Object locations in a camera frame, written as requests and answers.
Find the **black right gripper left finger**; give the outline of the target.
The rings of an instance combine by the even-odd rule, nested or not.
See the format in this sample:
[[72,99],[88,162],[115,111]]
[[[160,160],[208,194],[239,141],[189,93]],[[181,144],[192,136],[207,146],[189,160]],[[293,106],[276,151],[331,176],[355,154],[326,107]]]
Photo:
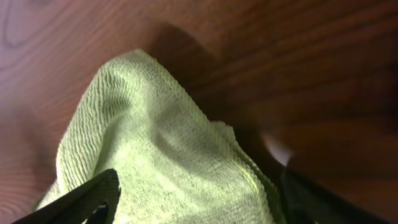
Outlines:
[[107,169],[12,224],[112,224],[120,196],[118,173]]

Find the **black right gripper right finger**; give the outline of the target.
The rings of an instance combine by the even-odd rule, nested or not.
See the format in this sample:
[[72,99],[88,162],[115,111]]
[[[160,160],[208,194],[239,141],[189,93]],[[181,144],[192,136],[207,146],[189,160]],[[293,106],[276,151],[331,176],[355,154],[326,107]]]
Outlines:
[[283,169],[280,184],[289,224],[389,224],[289,168]]

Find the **light green microfiber cloth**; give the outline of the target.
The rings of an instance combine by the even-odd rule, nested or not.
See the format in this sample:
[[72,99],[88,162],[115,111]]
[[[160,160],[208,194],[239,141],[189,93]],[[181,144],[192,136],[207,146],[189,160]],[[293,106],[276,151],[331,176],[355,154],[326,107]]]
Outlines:
[[275,185],[173,76],[135,50],[95,75],[58,146],[44,207],[117,171],[116,223],[285,223]]

